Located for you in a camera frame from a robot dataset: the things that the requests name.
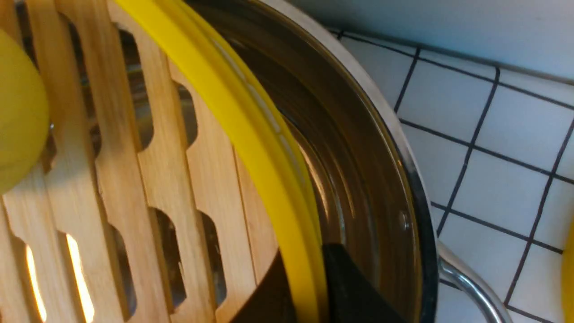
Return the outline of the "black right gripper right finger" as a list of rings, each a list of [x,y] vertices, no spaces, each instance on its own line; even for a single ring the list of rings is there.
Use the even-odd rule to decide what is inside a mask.
[[[404,319],[371,286],[346,248],[324,244],[331,323],[404,323]]]

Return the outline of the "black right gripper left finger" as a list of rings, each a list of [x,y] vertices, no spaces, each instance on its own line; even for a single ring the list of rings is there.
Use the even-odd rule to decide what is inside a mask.
[[[296,323],[296,311],[278,251],[270,268],[231,323]]]

